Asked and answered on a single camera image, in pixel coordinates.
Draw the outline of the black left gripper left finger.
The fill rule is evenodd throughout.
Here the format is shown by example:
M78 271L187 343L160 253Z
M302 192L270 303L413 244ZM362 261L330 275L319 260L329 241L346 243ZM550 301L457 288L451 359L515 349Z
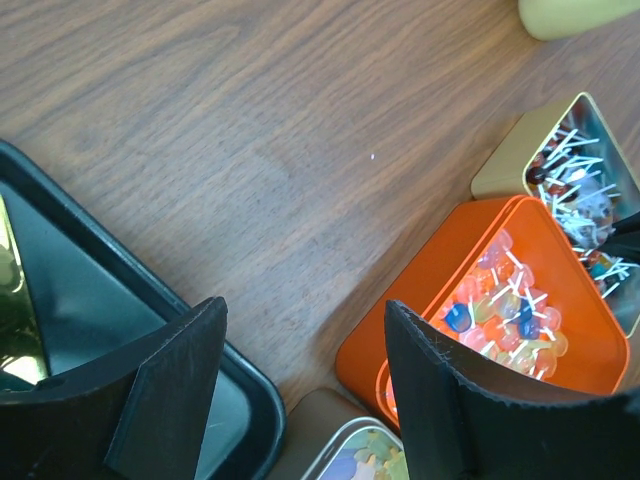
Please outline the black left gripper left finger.
M29 391L2 394L2 478L194 478L226 327L226 302L209 298Z

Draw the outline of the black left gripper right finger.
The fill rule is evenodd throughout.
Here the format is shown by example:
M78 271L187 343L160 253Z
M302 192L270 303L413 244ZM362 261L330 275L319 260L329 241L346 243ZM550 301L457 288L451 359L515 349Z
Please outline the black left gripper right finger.
M384 315L413 479L636 479L639 391L594 396L510 370L400 301Z

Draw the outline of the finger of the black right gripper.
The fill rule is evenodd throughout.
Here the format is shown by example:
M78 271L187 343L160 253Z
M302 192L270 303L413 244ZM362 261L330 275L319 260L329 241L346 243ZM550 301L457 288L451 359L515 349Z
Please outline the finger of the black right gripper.
M613 224L614 232L598 247L602 253L640 262L640 213L637 212Z

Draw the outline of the brown tin of gummies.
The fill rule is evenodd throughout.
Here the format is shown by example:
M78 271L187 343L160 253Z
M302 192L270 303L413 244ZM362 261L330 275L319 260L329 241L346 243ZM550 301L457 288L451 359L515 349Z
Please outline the brown tin of gummies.
M270 479L407 479L401 440L337 392L304 396L288 416Z

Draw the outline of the gold tin of lollipops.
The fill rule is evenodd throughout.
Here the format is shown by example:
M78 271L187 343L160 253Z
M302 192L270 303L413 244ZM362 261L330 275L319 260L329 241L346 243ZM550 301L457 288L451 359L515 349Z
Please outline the gold tin of lollipops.
M626 335L639 325L639 263L600 246L639 211L639 180L592 96L525 113L471 182L476 199L538 198Z

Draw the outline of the orange tin of lollipops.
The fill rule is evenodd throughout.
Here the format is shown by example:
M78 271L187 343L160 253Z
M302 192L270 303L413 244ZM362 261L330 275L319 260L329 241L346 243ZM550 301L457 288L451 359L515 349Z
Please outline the orange tin of lollipops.
M607 395L629 363L629 343L537 199L459 205L340 347L336 372L366 406L398 420L384 333L399 300L465 352L538 382Z

